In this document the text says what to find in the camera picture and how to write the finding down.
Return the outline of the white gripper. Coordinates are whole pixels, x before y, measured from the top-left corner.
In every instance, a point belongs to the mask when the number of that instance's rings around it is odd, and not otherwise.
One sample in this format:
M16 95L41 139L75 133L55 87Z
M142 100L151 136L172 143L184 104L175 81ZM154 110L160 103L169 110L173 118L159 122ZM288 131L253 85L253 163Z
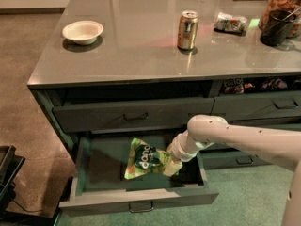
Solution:
M182 168L182 162L188 162L197 155L201 145L185 131L175 136L166 150L172 155L165 163L163 174L173 176Z

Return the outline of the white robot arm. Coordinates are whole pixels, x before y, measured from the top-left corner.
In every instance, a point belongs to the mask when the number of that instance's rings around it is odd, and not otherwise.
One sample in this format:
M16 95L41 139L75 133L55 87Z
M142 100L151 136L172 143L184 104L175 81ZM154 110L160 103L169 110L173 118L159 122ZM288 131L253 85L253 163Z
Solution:
M281 226L301 226L301 133L230 125L218 116L196 115L167 149L176 161L188 162L200 150L225 144L293 172Z

